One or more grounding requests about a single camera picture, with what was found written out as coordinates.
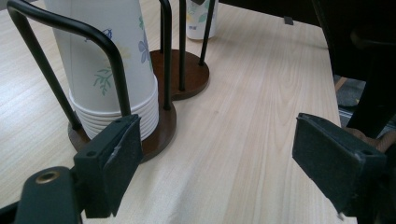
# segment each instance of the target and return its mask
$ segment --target wooden table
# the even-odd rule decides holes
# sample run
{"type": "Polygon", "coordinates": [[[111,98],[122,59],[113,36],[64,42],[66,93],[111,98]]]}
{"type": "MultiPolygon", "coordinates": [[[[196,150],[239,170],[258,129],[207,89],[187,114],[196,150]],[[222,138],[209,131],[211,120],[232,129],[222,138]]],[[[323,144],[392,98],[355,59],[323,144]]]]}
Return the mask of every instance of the wooden table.
{"type": "MultiPolygon", "coordinates": [[[[171,1],[173,48],[178,1],[171,1]]],[[[159,2],[141,0],[151,49],[160,44],[159,2]]],[[[210,83],[175,102],[177,132],[141,164],[116,217],[87,223],[342,223],[291,157],[299,112],[339,124],[320,28],[223,4],[209,40],[210,83]]],[[[62,86],[51,29],[32,22],[62,86]]],[[[30,175],[73,166],[67,119],[6,11],[0,12],[0,207],[30,175]]],[[[200,54],[202,43],[187,41],[200,54]]],[[[344,223],[354,223],[347,218],[344,223]]]]}

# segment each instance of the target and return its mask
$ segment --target screw hole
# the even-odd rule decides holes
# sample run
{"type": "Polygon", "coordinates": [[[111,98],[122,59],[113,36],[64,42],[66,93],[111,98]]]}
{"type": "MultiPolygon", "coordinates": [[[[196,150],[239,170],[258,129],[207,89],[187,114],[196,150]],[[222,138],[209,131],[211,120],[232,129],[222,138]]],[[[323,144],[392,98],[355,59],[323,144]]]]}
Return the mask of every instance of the screw hole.
{"type": "Polygon", "coordinates": [[[35,182],[37,184],[47,184],[49,182],[51,182],[52,180],[58,178],[61,174],[59,174],[59,172],[57,171],[48,171],[46,173],[44,173],[43,175],[40,175],[37,177],[37,179],[35,180],[35,182]]]}

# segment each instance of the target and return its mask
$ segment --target black rod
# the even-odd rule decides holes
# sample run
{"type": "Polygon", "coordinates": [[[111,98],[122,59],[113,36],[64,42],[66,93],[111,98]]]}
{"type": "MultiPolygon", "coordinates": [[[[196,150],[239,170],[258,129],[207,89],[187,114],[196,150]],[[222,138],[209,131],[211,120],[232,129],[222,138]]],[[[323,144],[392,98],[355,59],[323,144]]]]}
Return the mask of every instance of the black rod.
{"type": "Polygon", "coordinates": [[[161,28],[160,28],[160,53],[163,53],[163,7],[161,7],[161,28]]]}
{"type": "Polygon", "coordinates": [[[64,113],[66,113],[68,118],[70,116],[69,120],[72,124],[75,122],[74,119],[76,118],[75,116],[71,116],[71,114],[74,114],[73,110],[65,98],[64,93],[61,92],[62,89],[60,89],[61,87],[59,82],[54,80],[56,79],[56,76],[50,68],[50,64],[48,63],[38,41],[36,40],[35,34],[33,33],[26,17],[53,28],[84,36],[97,44],[106,53],[110,61],[114,83],[119,98],[121,114],[123,117],[131,114],[122,58],[117,47],[110,39],[108,39],[106,35],[86,23],[48,12],[39,7],[34,7],[24,1],[9,0],[7,2],[7,9],[11,19],[14,21],[15,25],[20,31],[23,40],[26,42],[29,50],[34,55],[35,60],[44,76],[49,78],[49,85],[52,88],[55,88],[53,91],[57,98],[58,96],[60,97],[58,98],[58,101],[63,108],[66,108],[66,110],[64,109],[64,113]]]}
{"type": "Polygon", "coordinates": [[[207,12],[207,21],[206,21],[205,34],[204,34],[204,43],[202,44],[201,58],[199,60],[199,65],[201,65],[201,66],[203,66],[204,62],[205,62],[207,41],[209,39],[210,26],[212,24],[212,17],[213,17],[213,12],[215,10],[215,3],[216,3],[216,0],[209,0],[209,1],[210,1],[210,4],[209,4],[209,11],[207,12]]]}
{"type": "Polygon", "coordinates": [[[172,8],[168,0],[160,0],[163,12],[163,109],[170,110],[171,101],[171,62],[172,62],[172,8]]]}
{"type": "Polygon", "coordinates": [[[180,0],[178,89],[186,90],[186,0],[180,0]]]}

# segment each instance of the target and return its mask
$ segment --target white paper cup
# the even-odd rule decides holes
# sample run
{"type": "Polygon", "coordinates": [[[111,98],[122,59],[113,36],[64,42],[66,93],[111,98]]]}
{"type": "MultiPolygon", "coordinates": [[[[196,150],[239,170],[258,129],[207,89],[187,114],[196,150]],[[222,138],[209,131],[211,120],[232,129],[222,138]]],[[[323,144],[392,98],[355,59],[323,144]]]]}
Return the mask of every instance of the white paper cup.
{"type": "Polygon", "coordinates": [[[151,134],[151,130],[155,130],[158,125],[159,117],[152,117],[145,128],[141,130],[142,138],[146,139],[151,134]]]}
{"type": "Polygon", "coordinates": [[[87,136],[88,136],[90,139],[93,139],[93,138],[97,135],[97,133],[92,133],[92,132],[89,131],[89,130],[85,130],[85,133],[87,134],[87,136]]]}
{"type": "MultiPolygon", "coordinates": [[[[107,35],[117,46],[125,70],[132,113],[142,121],[147,108],[158,104],[149,45],[138,0],[45,0],[47,10],[83,21],[107,35]]],[[[109,59],[90,39],[53,30],[70,87],[70,99],[86,129],[120,118],[120,105],[109,59]]],[[[89,137],[94,130],[88,130],[89,137]]]]}
{"type": "MultiPolygon", "coordinates": [[[[215,0],[212,23],[210,26],[209,38],[216,33],[216,17],[218,14],[219,0],[215,0]]],[[[186,36],[190,39],[204,39],[207,15],[210,0],[205,0],[200,6],[191,0],[187,0],[186,14],[186,36]]]]}

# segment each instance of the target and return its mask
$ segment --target round wooden base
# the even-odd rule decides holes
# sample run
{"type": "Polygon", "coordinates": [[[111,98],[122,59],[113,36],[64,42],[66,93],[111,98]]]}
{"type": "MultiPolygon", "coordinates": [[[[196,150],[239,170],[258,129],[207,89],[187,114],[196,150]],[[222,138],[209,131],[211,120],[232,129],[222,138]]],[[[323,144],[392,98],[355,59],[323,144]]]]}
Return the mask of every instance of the round wooden base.
{"type": "MultiPolygon", "coordinates": [[[[163,54],[159,50],[150,53],[154,72],[157,77],[163,77],[163,54]]],[[[185,57],[185,90],[179,89],[179,50],[172,49],[172,78],[171,94],[172,100],[184,100],[201,92],[209,81],[209,68],[207,64],[199,65],[199,57],[186,52],[185,57]]]]}
{"type": "MultiPolygon", "coordinates": [[[[150,53],[151,60],[153,61],[153,70],[154,74],[158,80],[158,102],[160,105],[159,108],[159,122],[154,130],[154,132],[145,140],[142,141],[143,155],[144,158],[142,162],[148,161],[151,158],[158,155],[162,152],[166,146],[171,142],[177,126],[177,113],[175,107],[171,106],[170,110],[163,109],[163,54],[160,53],[159,50],[152,51],[150,53]]],[[[202,66],[198,64],[199,57],[186,52],[185,59],[185,67],[186,67],[186,75],[185,75],[185,87],[184,91],[180,91],[178,89],[179,83],[179,51],[176,49],[172,50],[172,83],[171,83],[171,94],[172,100],[183,100],[190,98],[200,91],[202,91],[209,80],[209,68],[206,63],[202,66]]],[[[68,133],[69,138],[76,149],[79,151],[86,144],[88,144],[91,140],[85,134],[85,131],[81,128],[77,131],[71,128],[71,125],[68,125],[68,133]]]]}

